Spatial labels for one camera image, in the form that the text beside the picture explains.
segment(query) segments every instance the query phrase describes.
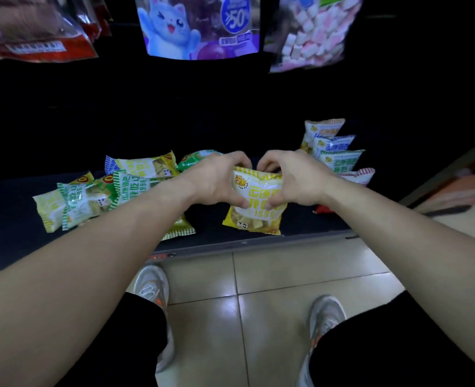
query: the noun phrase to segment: tile floor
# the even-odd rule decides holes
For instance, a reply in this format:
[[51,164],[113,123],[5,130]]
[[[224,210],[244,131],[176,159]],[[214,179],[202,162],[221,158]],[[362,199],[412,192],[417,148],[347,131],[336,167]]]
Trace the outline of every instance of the tile floor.
[[[475,207],[436,220],[475,236]],[[172,259],[160,266],[170,282],[176,358],[157,375],[159,387],[295,386],[309,349],[306,318],[317,296],[337,296],[351,317],[403,290],[361,239]]]

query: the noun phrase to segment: pants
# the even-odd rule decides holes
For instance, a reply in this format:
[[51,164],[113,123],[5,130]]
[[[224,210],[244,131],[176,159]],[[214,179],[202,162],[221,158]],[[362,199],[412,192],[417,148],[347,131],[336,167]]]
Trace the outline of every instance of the pants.
[[[155,365],[166,344],[162,309],[125,293],[98,336],[57,386],[157,386]],[[316,387],[344,381],[475,385],[475,363],[408,292],[325,334],[312,353],[309,371]]]

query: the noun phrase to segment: sneaker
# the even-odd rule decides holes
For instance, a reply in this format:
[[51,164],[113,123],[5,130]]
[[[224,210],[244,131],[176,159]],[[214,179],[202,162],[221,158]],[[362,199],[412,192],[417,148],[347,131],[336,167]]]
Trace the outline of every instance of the sneaker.
[[[134,293],[162,308],[164,314],[166,314],[167,320],[166,308],[169,300],[169,283],[166,273],[164,273],[160,267],[155,265],[144,267],[135,280]],[[175,356],[173,333],[169,323],[167,324],[167,329],[168,343],[166,348],[157,358],[157,368],[155,369],[156,374],[165,370],[171,361],[173,361],[173,357]]]
[[297,387],[314,387],[309,376],[309,359],[318,340],[329,330],[342,323],[347,317],[340,301],[331,295],[320,296],[311,306],[309,314],[309,336],[311,337],[311,349],[304,359],[304,364],[299,373]]

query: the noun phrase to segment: blue circular badge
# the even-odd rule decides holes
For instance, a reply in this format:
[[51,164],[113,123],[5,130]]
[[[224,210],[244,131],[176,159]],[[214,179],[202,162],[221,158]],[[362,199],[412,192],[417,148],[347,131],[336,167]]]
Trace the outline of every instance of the blue circular badge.
[[231,34],[237,34],[250,21],[250,0],[224,0],[221,4],[221,22]]

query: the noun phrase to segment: blue cartoon cat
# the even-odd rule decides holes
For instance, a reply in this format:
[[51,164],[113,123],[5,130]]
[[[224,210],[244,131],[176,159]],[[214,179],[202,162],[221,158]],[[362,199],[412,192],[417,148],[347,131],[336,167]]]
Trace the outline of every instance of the blue cartoon cat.
[[151,56],[188,60],[200,43],[200,32],[189,29],[183,4],[172,6],[150,0],[150,13],[144,8],[138,8],[137,13],[149,41],[146,51]]

